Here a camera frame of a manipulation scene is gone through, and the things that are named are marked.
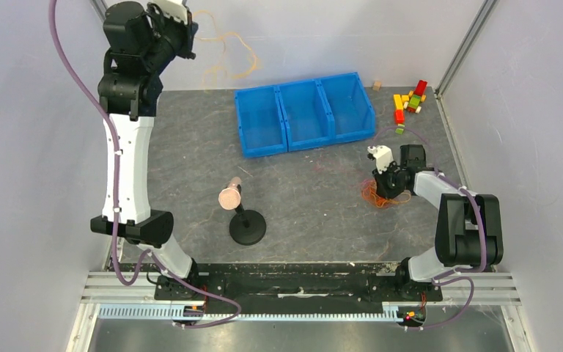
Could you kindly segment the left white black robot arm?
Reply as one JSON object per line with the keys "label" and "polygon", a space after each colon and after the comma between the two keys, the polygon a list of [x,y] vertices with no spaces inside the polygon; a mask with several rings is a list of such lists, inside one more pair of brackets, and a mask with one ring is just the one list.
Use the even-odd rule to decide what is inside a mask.
{"label": "left white black robot arm", "polygon": [[163,274],[174,278],[173,291],[183,299],[196,297],[201,281],[195,261],[173,237],[174,217],[150,207],[147,159],[160,75],[180,57],[195,59],[198,25],[185,1],[122,1],[106,10],[103,31],[109,48],[97,90],[104,113],[108,149],[106,199],[91,231],[119,238],[144,250]]}

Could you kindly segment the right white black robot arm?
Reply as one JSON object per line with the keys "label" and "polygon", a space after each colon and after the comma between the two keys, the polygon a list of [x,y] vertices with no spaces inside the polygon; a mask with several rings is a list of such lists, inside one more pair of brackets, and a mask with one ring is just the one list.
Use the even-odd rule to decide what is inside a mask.
{"label": "right white black robot arm", "polygon": [[455,185],[443,172],[427,165],[420,144],[401,146],[399,161],[385,145],[369,146],[367,157],[375,163],[372,176],[379,197],[393,200],[409,191],[438,211],[433,247],[404,259],[397,267],[394,290],[399,297],[415,298],[424,284],[452,274],[482,272],[502,261],[501,208],[496,196]]}

